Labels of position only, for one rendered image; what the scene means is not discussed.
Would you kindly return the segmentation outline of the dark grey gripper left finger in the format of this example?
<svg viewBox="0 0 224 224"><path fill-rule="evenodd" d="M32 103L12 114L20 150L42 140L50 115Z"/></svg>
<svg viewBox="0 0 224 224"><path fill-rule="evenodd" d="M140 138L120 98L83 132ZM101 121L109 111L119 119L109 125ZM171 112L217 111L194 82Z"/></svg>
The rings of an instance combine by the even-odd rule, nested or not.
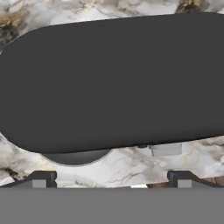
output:
<svg viewBox="0 0 224 224"><path fill-rule="evenodd" d="M34 171L26 178L3 185L3 188L56 188L56 171Z"/></svg>

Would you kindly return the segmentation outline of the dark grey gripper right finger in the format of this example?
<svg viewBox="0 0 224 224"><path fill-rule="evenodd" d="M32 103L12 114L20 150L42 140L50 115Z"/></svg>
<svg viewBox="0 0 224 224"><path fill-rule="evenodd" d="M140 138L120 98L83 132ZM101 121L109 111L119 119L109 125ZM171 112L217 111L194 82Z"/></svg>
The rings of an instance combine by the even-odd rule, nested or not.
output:
<svg viewBox="0 0 224 224"><path fill-rule="evenodd" d="M191 171L168 171L167 178L173 188L221 188L221 185L203 180Z"/></svg>

